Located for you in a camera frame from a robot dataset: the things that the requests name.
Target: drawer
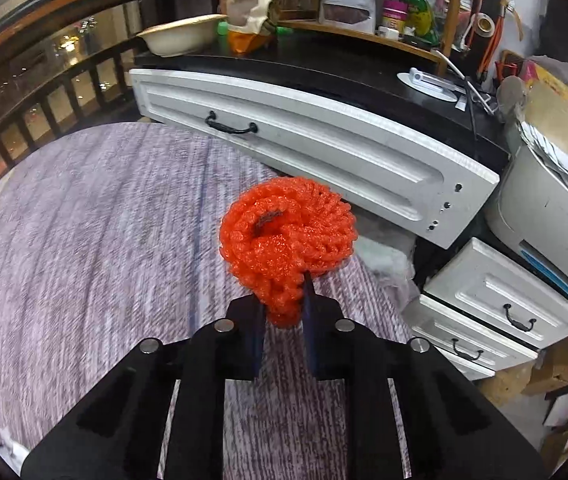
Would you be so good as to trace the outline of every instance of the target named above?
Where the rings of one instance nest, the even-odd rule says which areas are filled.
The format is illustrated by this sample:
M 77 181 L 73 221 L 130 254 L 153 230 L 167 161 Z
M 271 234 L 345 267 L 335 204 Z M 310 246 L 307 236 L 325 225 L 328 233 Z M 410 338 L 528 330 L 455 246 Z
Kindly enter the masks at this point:
M 143 114 L 221 138 L 257 160 L 328 184 L 346 200 L 448 247 L 499 177 L 395 121 L 321 96 L 230 76 L 130 71 Z M 258 131 L 227 134 L 215 121 Z
M 502 370 L 538 357 L 537 352 L 425 295 L 407 306 L 403 317 L 414 335 L 491 370 Z
M 537 348 L 568 336 L 568 300 L 477 238 L 424 290 Z
M 438 348 L 438 350 L 446 359 L 448 359 L 452 363 L 455 368 L 462 372 L 464 374 L 464 377 L 469 381 L 485 379 L 487 377 L 493 377 L 495 375 L 495 372 L 493 370 L 484 368 L 483 366 L 468 361 L 467 359 L 448 352 L 442 348 Z

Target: white bowl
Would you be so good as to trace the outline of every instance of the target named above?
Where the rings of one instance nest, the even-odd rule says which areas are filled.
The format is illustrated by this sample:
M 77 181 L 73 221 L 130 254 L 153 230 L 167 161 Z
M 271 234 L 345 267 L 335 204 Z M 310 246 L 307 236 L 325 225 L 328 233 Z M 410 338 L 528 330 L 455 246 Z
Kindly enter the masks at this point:
M 181 56 L 213 43 L 217 38 L 217 24 L 225 19 L 225 14 L 205 14 L 156 25 L 138 36 L 144 38 L 150 51 L 157 56 Z

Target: crumpled orange netting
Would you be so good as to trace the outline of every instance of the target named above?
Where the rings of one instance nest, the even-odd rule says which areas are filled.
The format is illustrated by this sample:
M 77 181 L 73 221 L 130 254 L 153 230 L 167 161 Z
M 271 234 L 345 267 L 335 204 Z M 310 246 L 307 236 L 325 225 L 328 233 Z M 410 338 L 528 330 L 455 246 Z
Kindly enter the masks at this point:
M 308 178 L 278 177 L 231 205 L 219 230 L 220 253 L 241 285 L 267 306 L 269 320 L 295 326 L 303 272 L 318 276 L 353 253 L 350 205 Z

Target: bottle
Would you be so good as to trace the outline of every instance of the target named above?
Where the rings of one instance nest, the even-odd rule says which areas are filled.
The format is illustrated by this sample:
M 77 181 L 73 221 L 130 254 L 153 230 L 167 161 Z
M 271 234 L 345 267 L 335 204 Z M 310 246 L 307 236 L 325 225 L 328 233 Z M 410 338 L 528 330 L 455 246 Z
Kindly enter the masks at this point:
M 400 0 L 408 5 L 408 19 L 406 25 L 415 28 L 415 36 L 422 38 L 430 44 L 440 44 L 433 11 L 426 0 Z

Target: black countertop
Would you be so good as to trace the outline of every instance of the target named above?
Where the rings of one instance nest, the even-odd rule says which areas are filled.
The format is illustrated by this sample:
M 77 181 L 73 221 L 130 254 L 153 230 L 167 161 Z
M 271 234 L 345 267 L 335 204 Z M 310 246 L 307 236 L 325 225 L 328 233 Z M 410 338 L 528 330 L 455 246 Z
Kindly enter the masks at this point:
M 138 68 L 185 70 L 241 77 L 294 88 L 350 104 L 409 126 L 467 156 L 474 156 L 468 111 L 404 85 L 398 72 L 415 66 L 432 70 L 432 62 L 377 43 L 296 30 L 266 48 L 234 54 L 226 38 L 195 54 L 159 57 L 144 52 Z M 501 174 L 509 160 L 502 126 L 475 108 L 477 158 Z

